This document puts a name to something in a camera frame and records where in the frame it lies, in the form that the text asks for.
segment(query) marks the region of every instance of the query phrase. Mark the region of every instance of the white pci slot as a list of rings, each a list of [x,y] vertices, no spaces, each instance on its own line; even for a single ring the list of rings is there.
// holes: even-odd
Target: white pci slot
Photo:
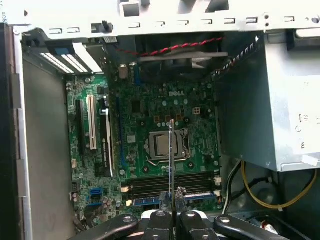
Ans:
[[[110,125],[110,121],[109,121],[109,109],[106,110],[105,113],[105,119],[106,119],[106,137],[107,137],[107,141],[108,141],[108,148],[109,148],[109,164],[110,164],[110,174],[111,177],[113,178],[113,165],[112,165],[112,158],[111,158],[111,154],[112,154],[112,148],[111,148],[111,125]]]
[[[89,137],[90,149],[97,149],[97,135],[96,135],[96,98],[93,95],[86,97],[86,105],[89,119]]]

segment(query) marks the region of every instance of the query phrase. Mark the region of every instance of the cpu socket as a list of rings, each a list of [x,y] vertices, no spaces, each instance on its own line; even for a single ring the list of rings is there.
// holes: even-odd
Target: cpu socket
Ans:
[[[150,132],[145,141],[145,151],[149,155],[147,162],[157,166],[169,162],[169,132]],[[190,157],[189,133],[187,128],[174,131],[173,153],[174,161],[185,161]]]

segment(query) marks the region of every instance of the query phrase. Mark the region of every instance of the yellow wire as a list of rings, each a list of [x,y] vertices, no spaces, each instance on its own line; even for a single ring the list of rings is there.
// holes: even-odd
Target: yellow wire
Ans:
[[[249,184],[248,184],[248,180],[247,180],[247,176],[246,176],[246,163],[244,161],[242,161],[241,163],[241,172],[242,172],[242,178],[243,178],[243,182],[244,182],[244,186],[247,189],[247,191],[249,192],[249,194],[251,195],[251,197],[261,206],[268,208],[268,209],[284,209],[287,208],[289,206],[291,206],[292,204],[296,203],[297,201],[299,201],[304,195],[306,195],[306,193],[311,189],[312,185],[315,183],[316,178],[317,178],[317,172],[318,170],[315,170],[315,174],[314,177],[312,179],[312,181],[310,182],[310,184],[298,195],[296,196],[294,199],[292,199],[291,201],[288,201],[285,204],[281,204],[281,205],[270,205],[267,204],[261,200],[259,200],[256,196],[253,195],[252,191],[250,190]]]

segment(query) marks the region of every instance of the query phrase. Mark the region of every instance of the red and black wire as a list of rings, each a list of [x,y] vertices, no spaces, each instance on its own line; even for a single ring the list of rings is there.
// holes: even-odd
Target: red and black wire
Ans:
[[[214,38],[207,39],[207,40],[200,41],[200,42],[192,42],[192,43],[188,43],[187,42],[187,43],[177,44],[177,45],[170,46],[170,47],[165,47],[165,48],[160,49],[160,50],[156,50],[156,51],[152,51],[152,52],[144,52],[144,53],[130,51],[130,50],[121,49],[121,48],[117,48],[117,47],[116,47],[116,50],[118,52],[123,52],[123,53],[126,53],[126,54],[135,55],[137,57],[149,57],[149,56],[155,56],[155,55],[158,55],[158,54],[164,54],[166,52],[173,51],[173,50],[176,50],[176,49],[203,46],[203,45],[211,43],[211,42],[219,42],[219,41],[221,41],[223,39],[224,39],[223,37],[214,37]]]

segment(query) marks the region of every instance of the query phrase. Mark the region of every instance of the dell logo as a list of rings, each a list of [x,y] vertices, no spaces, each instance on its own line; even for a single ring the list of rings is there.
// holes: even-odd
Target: dell logo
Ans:
[[[169,97],[177,97],[177,96],[184,96],[184,91],[170,91]]]

